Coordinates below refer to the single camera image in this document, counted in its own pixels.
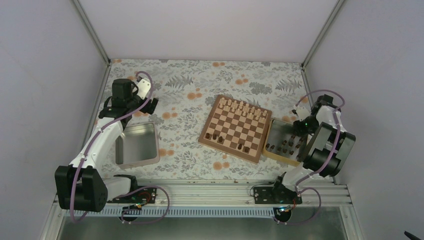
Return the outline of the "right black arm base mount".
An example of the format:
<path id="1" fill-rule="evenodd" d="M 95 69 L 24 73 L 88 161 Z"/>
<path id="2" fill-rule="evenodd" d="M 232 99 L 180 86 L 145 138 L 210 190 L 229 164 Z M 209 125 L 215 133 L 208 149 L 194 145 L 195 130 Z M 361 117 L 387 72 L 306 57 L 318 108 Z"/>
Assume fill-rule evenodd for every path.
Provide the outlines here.
<path id="1" fill-rule="evenodd" d="M 293 209 L 303 203 L 301 196 L 282 185 L 255 185 L 251 190 L 255 204 L 277 205 L 273 207 L 273 216 L 280 223 L 289 221 Z"/>

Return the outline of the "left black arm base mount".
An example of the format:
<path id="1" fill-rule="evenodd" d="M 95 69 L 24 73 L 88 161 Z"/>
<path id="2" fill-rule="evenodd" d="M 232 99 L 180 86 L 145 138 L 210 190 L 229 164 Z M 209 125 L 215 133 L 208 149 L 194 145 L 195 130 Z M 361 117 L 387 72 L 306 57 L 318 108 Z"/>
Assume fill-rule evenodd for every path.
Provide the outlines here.
<path id="1" fill-rule="evenodd" d="M 145 205 L 148 204 L 154 204 L 156 201 L 156 195 L 157 195 L 157 188 L 150 187 L 145 188 L 141 191 L 138 191 L 134 194 L 124 196 L 121 198 L 114 198 L 108 203 L 113 204 L 124 204 L 124 207 L 122 208 L 122 212 L 125 210 L 131 209 L 131 211 L 128 211 L 124 214 L 123 217 L 119 216 L 119 219 L 123 219 L 127 222 L 132 222 L 138 219 L 138 216 L 142 214 L 142 209 Z"/>

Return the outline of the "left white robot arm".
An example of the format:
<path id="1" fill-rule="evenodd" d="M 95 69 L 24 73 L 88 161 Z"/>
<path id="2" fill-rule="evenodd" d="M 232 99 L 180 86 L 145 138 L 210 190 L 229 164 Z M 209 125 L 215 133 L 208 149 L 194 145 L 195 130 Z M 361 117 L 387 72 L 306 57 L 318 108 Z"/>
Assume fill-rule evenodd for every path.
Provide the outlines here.
<path id="1" fill-rule="evenodd" d="M 108 201 L 121 197 L 131 203 L 139 197 L 136 180 L 129 175 L 115 175 L 104 180 L 100 171 L 109 149 L 121 136 L 135 112 L 153 113 L 158 99 L 152 97 L 153 83 L 138 77 L 115 79 L 112 94 L 98 114 L 98 122 L 88 142 L 68 164 L 55 173 L 59 206 L 64 210 L 100 212 Z"/>

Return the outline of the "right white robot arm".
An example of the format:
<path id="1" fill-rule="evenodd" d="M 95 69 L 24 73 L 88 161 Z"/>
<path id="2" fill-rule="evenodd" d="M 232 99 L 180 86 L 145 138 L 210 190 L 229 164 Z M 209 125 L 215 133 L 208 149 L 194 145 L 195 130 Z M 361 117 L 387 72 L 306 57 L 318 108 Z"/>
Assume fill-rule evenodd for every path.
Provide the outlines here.
<path id="1" fill-rule="evenodd" d="M 334 177 L 343 167 L 351 152 L 356 136 L 349 133 L 341 121 L 341 107 L 334 98 L 324 94 L 308 110 L 295 105 L 293 113 L 298 116 L 291 127 L 291 139 L 298 138 L 299 165 L 279 176 L 272 189 L 271 198 L 282 204 L 300 197 L 301 188 L 314 179 Z"/>

